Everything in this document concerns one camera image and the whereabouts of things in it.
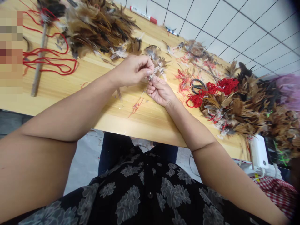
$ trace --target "black scissors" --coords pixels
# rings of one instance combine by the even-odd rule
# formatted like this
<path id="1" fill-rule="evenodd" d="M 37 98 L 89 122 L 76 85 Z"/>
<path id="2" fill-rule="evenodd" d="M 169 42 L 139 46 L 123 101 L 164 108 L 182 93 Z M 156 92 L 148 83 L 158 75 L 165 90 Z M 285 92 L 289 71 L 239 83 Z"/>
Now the black scissors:
<path id="1" fill-rule="evenodd" d="M 201 85 L 194 85 L 194 81 L 197 81 L 197 82 L 201 83 Z M 192 83 L 192 92 L 194 92 L 194 94 L 197 94 L 197 95 L 199 94 L 199 92 L 196 92 L 194 90 L 194 88 L 197 88 L 199 90 L 203 89 L 203 87 L 206 88 L 205 84 L 199 79 L 192 79 L 191 83 Z"/>

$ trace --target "hand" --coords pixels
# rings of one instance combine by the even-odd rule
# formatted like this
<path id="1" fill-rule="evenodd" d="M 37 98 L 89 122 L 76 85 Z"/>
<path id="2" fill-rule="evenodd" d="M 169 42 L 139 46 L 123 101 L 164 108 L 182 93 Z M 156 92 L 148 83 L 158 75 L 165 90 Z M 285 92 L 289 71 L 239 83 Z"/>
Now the hand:
<path id="1" fill-rule="evenodd" d="M 148 56 L 130 55 L 109 74 L 117 87 L 132 86 L 154 72 L 154 64 Z"/>
<path id="2" fill-rule="evenodd" d="M 146 93 L 158 104 L 167 107 L 177 99 L 171 87 L 163 79 L 153 76 L 147 85 Z"/>

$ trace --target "white power strip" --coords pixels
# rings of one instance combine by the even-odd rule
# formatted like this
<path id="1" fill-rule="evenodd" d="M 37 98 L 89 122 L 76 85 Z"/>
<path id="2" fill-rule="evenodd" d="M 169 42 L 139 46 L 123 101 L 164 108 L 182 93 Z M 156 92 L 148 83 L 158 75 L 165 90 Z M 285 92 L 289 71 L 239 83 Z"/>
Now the white power strip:
<path id="1" fill-rule="evenodd" d="M 269 161 L 263 136 L 260 136 L 258 134 L 255 135 L 253 140 L 250 142 L 250 149 L 253 165 L 264 169 L 268 169 Z"/>

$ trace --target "red marker cap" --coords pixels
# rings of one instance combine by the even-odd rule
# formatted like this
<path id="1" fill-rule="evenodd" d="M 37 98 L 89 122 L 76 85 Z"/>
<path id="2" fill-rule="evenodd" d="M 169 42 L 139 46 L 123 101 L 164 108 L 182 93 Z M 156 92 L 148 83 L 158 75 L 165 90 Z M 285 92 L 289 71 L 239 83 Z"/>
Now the red marker cap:
<path id="1" fill-rule="evenodd" d="M 154 23 L 154 24 L 157 24 L 157 20 L 154 19 L 153 17 L 150 17 L 150 22 L 151 22 L 151 23 Z"/>

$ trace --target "red checkered cloth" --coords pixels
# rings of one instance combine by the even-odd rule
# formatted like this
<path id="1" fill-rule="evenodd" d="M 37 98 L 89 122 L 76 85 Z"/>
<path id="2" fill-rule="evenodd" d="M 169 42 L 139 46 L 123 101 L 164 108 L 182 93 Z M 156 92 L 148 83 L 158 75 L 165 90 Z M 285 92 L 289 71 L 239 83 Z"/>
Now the red checkered cloth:
<path id="1" fill-rule="evenodd" d="M 289 219 L 292 219 L 297 203 L 297 191 L 292 185 L 269 176 L 254 182 Z"/>

